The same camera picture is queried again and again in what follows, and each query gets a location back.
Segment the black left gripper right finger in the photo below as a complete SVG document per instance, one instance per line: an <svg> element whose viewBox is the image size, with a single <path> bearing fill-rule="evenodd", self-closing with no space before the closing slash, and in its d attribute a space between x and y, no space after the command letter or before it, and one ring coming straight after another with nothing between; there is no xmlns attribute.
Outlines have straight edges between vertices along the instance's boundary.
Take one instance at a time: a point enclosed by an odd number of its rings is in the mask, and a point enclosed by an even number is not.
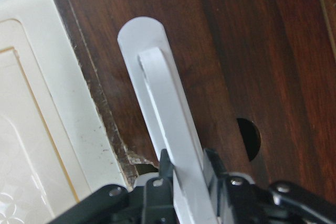
<svg viewBox="0 0 336 224"><path fill-rule="evenodd" d="M229 173L215 150L204 149L203 174L221 223L335 223L335 205L294 183L267 189L244 173Z"/></svg>

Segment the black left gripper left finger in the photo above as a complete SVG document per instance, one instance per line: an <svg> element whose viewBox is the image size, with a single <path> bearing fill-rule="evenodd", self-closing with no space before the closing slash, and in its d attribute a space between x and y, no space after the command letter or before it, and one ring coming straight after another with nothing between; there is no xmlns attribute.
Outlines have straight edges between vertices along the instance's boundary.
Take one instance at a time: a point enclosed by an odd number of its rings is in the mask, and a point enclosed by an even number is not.
<svg viewBox="0 0 336 224"><path fill-rule="evenodd" d="M172 179L173 164L163 149L157 177L132 191L105 185L50 223L175 223Z"/></svg>

